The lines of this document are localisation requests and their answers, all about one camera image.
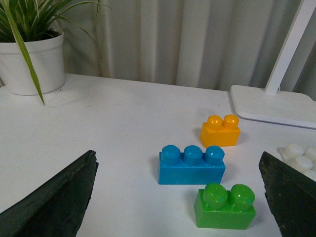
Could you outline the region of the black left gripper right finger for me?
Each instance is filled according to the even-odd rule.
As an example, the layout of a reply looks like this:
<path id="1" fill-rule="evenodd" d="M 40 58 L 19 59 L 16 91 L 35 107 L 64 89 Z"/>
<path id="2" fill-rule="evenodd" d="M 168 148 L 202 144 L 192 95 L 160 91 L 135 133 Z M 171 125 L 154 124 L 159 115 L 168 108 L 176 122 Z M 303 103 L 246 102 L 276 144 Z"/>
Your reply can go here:
<path id="1" fill-rule="evenodd" d="M 283 237 L 316 235 L 316 182 L 263 152 L 259 170 L 265 196 Z"/>

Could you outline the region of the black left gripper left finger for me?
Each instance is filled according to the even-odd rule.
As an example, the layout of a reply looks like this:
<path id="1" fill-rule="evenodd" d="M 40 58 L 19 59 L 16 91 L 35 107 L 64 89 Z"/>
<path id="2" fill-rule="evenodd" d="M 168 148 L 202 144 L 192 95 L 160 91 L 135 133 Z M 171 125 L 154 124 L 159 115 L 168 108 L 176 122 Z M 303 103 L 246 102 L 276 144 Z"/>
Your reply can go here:
<path id="1" fill-rule="evenodd" d="M 74 237 L 91 199 L 98 169 L 88 151 L 0 214 L 2 237 Z"/>

